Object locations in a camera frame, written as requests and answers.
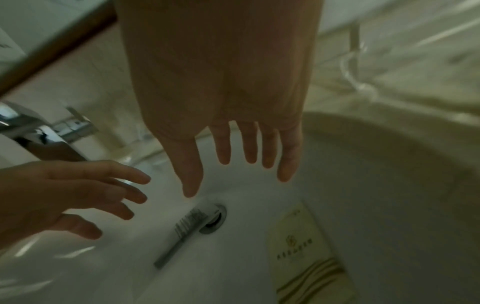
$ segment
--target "finger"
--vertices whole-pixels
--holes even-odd
[[[281,182],[287,182],[300,165],[303,144],[302,124],[299,123],[289,130],[280,131],[280,140],[282,153],[277,177]]]
[[[93,208],[120,203],[127,195],[123,187],[96,180],[46,180],[32,189],[38,198],[35,208]]]
[[[124,203],[97,206],[96,209],[108,212],[124,220],[130,220],[135,215]]]
[[[232,155],[230,145],[230,125],[228,123],[211,125],[208,127],[215,141],[216,155],[222,165],[228,165]]]
[[[259,148],[257,145],[257,124],[253,122],[237,121],[236,124],[241,132],[243,141],[243,152],[245,159],[250,164],[257,162]]]
[[[204,168],[195,138],[184,141],[163,139],[160,143],[183,185],[183,194],[186,197],[194,197],[204,177]]]
[[[102,231],[94,223],[75,214],[62,214],[48,230],[68,231],[87,239],[99,239],[102,236]]]
[[[126,190],[125,199],[131,202],[134,202],[137,204],[143,204],[148,199],[147,196],[143,192],[141,192],[137,187],[125,184],[114,178],[103,179],[102,182],[105,182],[107,184],[114,185],[114,186],[119,186],[125,189]]]
[[[261,163],[266,169],[275,164],[277,157],[278,132],[266,124],[258,124],[261,132]]]
[[[43,172],[48,179],[103,179],[114,177],[137,184],[148,184],[150,177],[138,169],[111,160],[65,162],[42,162]]]

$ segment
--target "fingernail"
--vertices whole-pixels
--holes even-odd
[[[105,191],[105,200],[108,203],[121,202],[126,195],[126,191],[120,187],[110,187]]]

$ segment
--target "brown wavy stripe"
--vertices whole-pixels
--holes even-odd
[[[300,273],[299,275],[297,275],[296,277],[294,277],[293,279],[291,279],[290,281],[288,281],[285,285],[283,285],[282,287],[280,287],[279,289],[276,290],[277,293],[279,293],[280,291],[288,288],[291,284],[293,284],[293,282],[295,282],[296,280],[300,279],[302,276],[305,275],[305,273],[307,273],[308,271],[310,271],[310,269],[312,269],[313,267],[316,267],[316,265],[318,266],[321,266],[322,264],[325,264],[326,262],[332,260],[332,258],[329,258],[329,259],[326,259],[325,261],[323,262],[320,262],[320,260],[317,260],[315,262],[313,262],[312,265],[310,265],[307,269],[305,269],[304,272]]]
[[[341,273],[345,273],[345,271],[342,269],[342,268],[335,268],[333,270],[330,270],[329,272],[325,273],[324,275],[322,275],[321,277],[319,277],[318,279],[316,279],[315,281],[313,281],[310,286],[308,286],[305,291],[303,292],[303,294],[301,295],[300,299],[303,298],[307,292],[312,289],[313,287],[315,287],[315,285],[317,283],[320,283],[321,281],[325,280],[326,278],[332,276],[332,275],[335,275],[335,274],[341,274]]]
[[[325,262],[321,263],[320,265],[317,265],[309,274],[307,274],[303,280],[300,282],[300,284],[298,284],[294,289],[292,289],[292,291],[290,291],[287,295],[285,295],[283,298],[281,298],[278,302],[279,304],[283,304],[285,303],[286,301],[288,301],[292,296],[294,296],[301,288],[302,286],[305,284],[305,282],[307,281],[307,279],[315,272],[315,270],[317,270],[319,267],[325,265],[325,263],[327,261],[332,261],[334,263],[336,263],[337,261],[335,261],[334,259],[328,259],[326,260]],[[328,267],[331,267],[333,266],[334,264],[328,264],[328,265],[325,265],[321,270],[325,270],[327,269]]]
[[[319,293],[322,289],[324,289],[328,285],[332,284],[333,282],[335,282],[334,279],[326,282],[325,284],[322,284],[322,285],[318,286],[305,299],[303,299],[302,302],[300,302],[298,304],[307,304],[317,293]]]

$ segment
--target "sink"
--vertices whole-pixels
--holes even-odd
[[[479,253],[468,233],[394,168],[306,134],[302,165],[282,184],[246,163],[238,133],[231,141],[231,164],[221,166],[212,138],[198,140],[205,177],[192,200],[159,154],[137,166],[152,182],[141,186],[148,203],[131,204],[131,221],[82,210],[104,230],[100,240],[44,232],[16,245],[0,259],[1,303],[275,303],[267,229],[301,200],[353,280],[356,303],[480,302]],[[175,223],[205,201],[227,208],[223,226],[195,234],[156,270]]]

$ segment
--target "gold logo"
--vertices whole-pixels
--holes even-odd
[[[295,245],[297,244],[297,240],[295,239],[295,237],[293,235],[289,235],[289,236],[286,237],[286,244],[289,247],[295,247]]]

